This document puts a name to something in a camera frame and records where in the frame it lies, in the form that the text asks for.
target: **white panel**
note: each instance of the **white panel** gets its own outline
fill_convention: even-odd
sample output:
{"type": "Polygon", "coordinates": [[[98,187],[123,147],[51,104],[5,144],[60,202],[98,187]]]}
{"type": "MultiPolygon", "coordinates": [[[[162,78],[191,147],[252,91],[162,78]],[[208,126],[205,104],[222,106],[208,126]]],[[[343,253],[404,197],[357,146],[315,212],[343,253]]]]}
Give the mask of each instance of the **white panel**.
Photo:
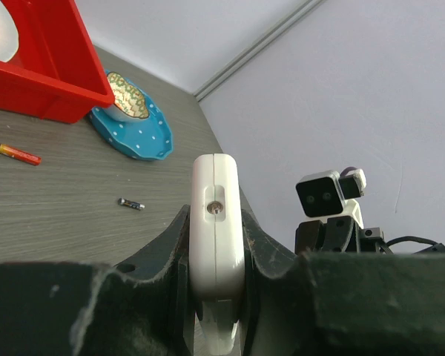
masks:
{"type": "Polygon", "coordinates": [[[76,0],[93,42],[194,92],[300,0],[76,0]]]}
{"type": "Polygon", "coordinates": [[[290,249],[295,183],[350,165],[366,173],[366,227],[445,243],[445,1],[326,1],[202,108],[261,226],[290,249]]]}

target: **wooden table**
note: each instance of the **wooden table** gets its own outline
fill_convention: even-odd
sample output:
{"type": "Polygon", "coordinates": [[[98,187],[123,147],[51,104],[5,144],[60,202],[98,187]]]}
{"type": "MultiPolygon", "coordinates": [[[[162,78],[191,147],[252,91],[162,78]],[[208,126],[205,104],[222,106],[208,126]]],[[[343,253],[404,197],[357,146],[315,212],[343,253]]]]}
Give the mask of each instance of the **wooden table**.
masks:
{"type": "MultiPolygon", "coordinates": [[[[42,158],[34,167],[0,155],[0,261],[118,263],[189,204],[193,161],[220,152],[192,95],[98,53],[104,67],[130,78],[160,107],[174,134],[174,152],[161,162],[140,162],[114,150],[88,119],[66,125],[0,111],[0,143],[42,158]],[[120,197],[145,209],[119,206],[120,197]]],[[[248,208],[244,199],[242,205],[248,208]]],[[[198,331],[197,355],[205,354],[201,344],[198,331]]]]}

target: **blue plate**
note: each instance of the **blue plate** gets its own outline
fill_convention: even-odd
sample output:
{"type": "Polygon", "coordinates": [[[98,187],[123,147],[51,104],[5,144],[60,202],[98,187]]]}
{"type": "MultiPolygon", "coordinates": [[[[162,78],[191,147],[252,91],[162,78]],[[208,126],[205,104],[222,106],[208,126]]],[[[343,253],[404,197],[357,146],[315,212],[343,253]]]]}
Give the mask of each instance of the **blue plate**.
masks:
{"type": "MultiPolygon", "coordinates": [[[[130,84],[139,88],[125,78],[130,84]]],[[[134,159],[154,161],[165,159],[173,152],[173,135],[165,115],[142,89],[150,116],[142,122],[120,122],[112,119],[101,108],[89,113],[97,132],[115,149],[134,159]]]]}

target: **black camera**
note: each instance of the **black camera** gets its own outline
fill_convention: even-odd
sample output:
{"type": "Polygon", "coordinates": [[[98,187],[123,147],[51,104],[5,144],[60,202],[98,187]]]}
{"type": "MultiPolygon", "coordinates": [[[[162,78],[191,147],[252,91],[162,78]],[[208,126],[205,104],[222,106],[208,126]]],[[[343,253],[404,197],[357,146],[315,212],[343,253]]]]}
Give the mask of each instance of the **black camera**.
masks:
{"type": "Polygon", "coordinates": [[[312,174],[295,186],[307,217],[341,214],[346,205],[336,171],[312,174]]]}

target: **patterned bowl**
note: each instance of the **patterned bowl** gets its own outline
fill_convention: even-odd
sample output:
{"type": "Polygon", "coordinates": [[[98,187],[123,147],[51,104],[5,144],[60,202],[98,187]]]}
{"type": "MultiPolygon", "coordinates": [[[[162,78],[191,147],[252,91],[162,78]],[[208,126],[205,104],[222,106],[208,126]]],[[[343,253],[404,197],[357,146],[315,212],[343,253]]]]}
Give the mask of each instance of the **patterned bowl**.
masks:
{"type": "Polygon", "coordinates": [[[142,122],[150,115],[145,104],[143,93],[129,83],[123,76],[115,72],[107,74],[115,102],[104,111],[112,119],[122,122],[142,122]]]}

